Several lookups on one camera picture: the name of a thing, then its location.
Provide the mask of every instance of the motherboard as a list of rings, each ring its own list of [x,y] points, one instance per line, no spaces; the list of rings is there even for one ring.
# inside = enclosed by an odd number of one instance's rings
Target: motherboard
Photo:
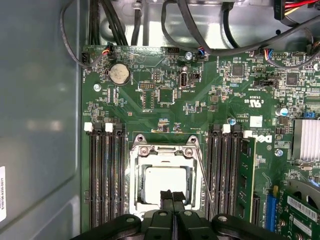
[[[105,49],[85,46],[82,60]],[[287,66],[305,58],[272,54]],[[82,73],[82,232],[124,213],[143,219],[171,190],[208,219],[213,207],[286,236],[277,208],[291,196],[288,182],[320,182],[318,117],[319,57],[286,70],[252,52],[115,46]]]

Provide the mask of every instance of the aluminum heatsink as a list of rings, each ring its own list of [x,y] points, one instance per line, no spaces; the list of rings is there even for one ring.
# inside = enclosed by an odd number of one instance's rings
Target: aluminum heatsink
[[[292,156],[304,162],[320,161],[320,120],[294,121]]]

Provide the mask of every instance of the black cable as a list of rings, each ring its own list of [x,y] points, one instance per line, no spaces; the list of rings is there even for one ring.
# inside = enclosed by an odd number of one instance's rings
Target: black cable
[[[89,28],[88,28],[88,44],[94,45],[94,0],[89,2]]]
[[[234,4],[234,2],[223,2],[221,6],[221,11],[225,36],[228,39],[229,43],[232,45],[232,47],[236,49],[239,48],[239,45],[236,43],[234,37],[232,36],[229,25],[229,13],[234,8]]]
[[[114,41],[117,45],[122,45],[122,41],[121,41],[121,37],[120,37],[120,34],[117,30],[117,27],[116,27],[116,24],[111,16],[111,12],[109,11],[109,8],[107,6],[107,4],[105,3],[104,0],[99,0],[100,3],[101,3],[101,6],[105,12],[105,15],[106,15],[106,18],[108,19],[108,23],[109,23],[109,26],[110,26],[110,29],[111,29],[111,32],[113,34],[113,37],[114,37]]]
[[[309,58],[309,60],[299,64],[299,65],[295,65],[295,66],[282,66],[282,65],[279,65],[278,63],[272,61],[271,59],[268,59],[267,62],[270,63],[271,65],[279,68],[279,69],[287,69],[287,70],[290,70],[290,69],[299,69],[299,68],[302,68],[303,66],[305,65],[308,65],[308,64],[311,64],[315,59],[316,57],[320,55],[320,48]]]
[[[198,49],[195,48],[191,48],[191,47],[187,47],[187,46],[183,46],[180,43],[176,42],[168,33],[167,29],[166,29],[166,18],[167,18],[167,5],[169,4],[176,4],[177,2],[174,0],[167,0],[163,3],[162,5],[162,11],[161,11],[161,28],[162,28],[162,32],[163,35],[165,36],[165,38],[167,39],[167,41],[172,44],[173,46],[185,50],[187,52],[192,52],[192,53],[197,53]]]
[[[74,54],[73,50],[71,49],[70,43],[68,41],[67,35],[66,35],[66,30],[65,30],[65,13],[66,10],[68,9],[68,7],[70,7],[70,5],[74,2],[74,0],[70,0],[62,9],[60,12],[60,17],[59,17],[59,25],[60,25],[60,31],[62,34],[62,40],[63,43],[65,45],[66,50],[68,51],[69,55],[71,56],[71,58],[77,63],[79,64],[81,67],[85,68],[85,69],[89,69],[92,68],[93,66],[95,66],[104,56],[103,54],[99,55],[92,63],[90,64],[85,64],[83,62],[81,62],[76,55]]]
[[[296,26],[299,25],[298,22],[292,20],[292,19],[291,19],[290,17],[288,17],[288,16],[285,16],[284,19],[282,19],[280,22],[281,22],[283,25],[286,25],[287,27],[290,27],[290,28],[294,28],[294,27],[296,27]],[[303,31],[304,31],[304,34],[305,34],[307,40],[308,40],[308,43],[309,43],[309,44],[314,44],[314,36],[312,35],[312,32],[310,31],[310,29],[307,28],[307,27],[305,27],[305,28],[303,29]]]
[[[140,32],[140,25],[141,25],[141,9],[134,10],[134,28],[131,38],[131,46],[137,46],[138,44],[138,37]]]
[[[100,45],[100,14],[99,14],[99,2],[94,0],[93,6],[93,41],[94,45]]]
[[[119,35],[120,35],[120,39],[122,41],[122,45],[124,46],[128,46],[128,42],[127,42],[127,38],[126,38],[126,35],[125,35],[125,31],[124,29],[122,28],[122,25],[121,25],[121,22],[120,22],[120,19],[118,17],[118,14],[116,13],[116,10],[114,8],[114,6],[112,5],[111,3],[111,0],[101,0],[101,2],[105,2],[109,12],[110,12],[110,15],[116,25],[116,29],[118,30],[119,32]]]
[[[262,42],[258,42],[258,43],[254,43],[254,44],[251,44],[248,46],[238,47],[238,48],[234,48],[234,49],[211,49],[207,45],[204,38],[201,36],[201,34],[197,28],[197,25],[196,25],[194,19],[192,18],[192,15],[190,13],[190,10],[189,10],[189,7],[188,7],[186,0],[178,0],[178,6],[181,11],[181,14],[182,14],[182,17],[184,19],[185,24],[186,24],[189,32],[195,38],[195,40],[204,48],[204,50],[209,55],[221,56],[221,57],[232,56],[232,55],[241,54],[244,52],[254,51],[259,48],[265,48],[266,46],[269,46],[276,41],[279,41],[283,38],[286,38],[289,35],[292,35],[293,33],[305,28],[306,26],[320,22],[320,16],[316,16],[308,21],[305,21],[305,22],[299,24],[296,27],[293,27],[293,28],[291,28],[291,29],[289,29],[289,30],[277,35],[277,36],[273,36],[273,37],[271,37],[267,40],[264,40]]]

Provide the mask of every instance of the red wire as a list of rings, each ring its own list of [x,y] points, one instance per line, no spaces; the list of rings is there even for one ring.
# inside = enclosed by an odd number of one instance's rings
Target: red wire
[[[306,4],[313,4],[313,3],[317,2],[317,1],[318,0],[306,0],[306,1],[301,1],[301,2],[297,2],[297,3],[289,3],[289,4],[285,5],[285,8],[289,9],[289,8],[301,7],[301,6],[306,5]]]

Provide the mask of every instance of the black ram slot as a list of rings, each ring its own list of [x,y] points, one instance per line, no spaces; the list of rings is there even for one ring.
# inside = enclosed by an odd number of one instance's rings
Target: black ram slot
[[[116,127],[116,140],[117,140],[117,163],[118,163],[118,206],[117,217],[124,214],[124,201],[125,201],[125,131],[122,124]]]
[[[95,228],[100,224],[100,169],[102,163],[102,136],[93,133],[90,135],[90,180],[89,180],[89,224],[90,228]]]
[[[108,165],[108,221],[115,218],[115,197],[116,197],[116,137],[113,132],[108,133],[107,159]]]
[[[228,181],[228,206],[226,214],[235,214],[235,203],[237,195],[237,179],[238,179],[238,169],[239,169],[239,152],[240,152],[240,140],[241,133],[233,133],[231,138],[231,148],[230,148],[230,165],[229,165],[229,175],[231,176]]]
[[[206,174],[216,214],[235,214],[241,138],[240,126],[222,134],[221,127],[214,125],[209,132]],[[211,220],[209,199],[205,211]]]
[[[103,152],[103,161],[101,167],[101,208],[100,208],[100,215],[101,215],[101,224],[106,223],[109,221],[109,183],[108,183],[108,162],[107,162],[107,154],[108,154],[108,144],[109,138],[106,135],[102,136],[102,152]]]
[[[231,164],[231,134],[223,134],[222,137],[222,159],[221,159],[221,181],[219,183],[220,193],[220,211],[218,214],[225,214],[228,212],[229,205],[229,182],[230,182],[230,164]]]
[[[220,169],[221,159],[221,145],[222,145],[222,134],[219,131],[211,131],[209,133],[208,141],[208,158],[207,158],[207,179],[211,190],[211,198],[213,201],[214,211],[217,213],[219,210],[218,202],[218,184],[220,181],[220,175],[218,169]],[[212,219],[212,213],[210,211],[209,199],[206,203],[207,219]]]

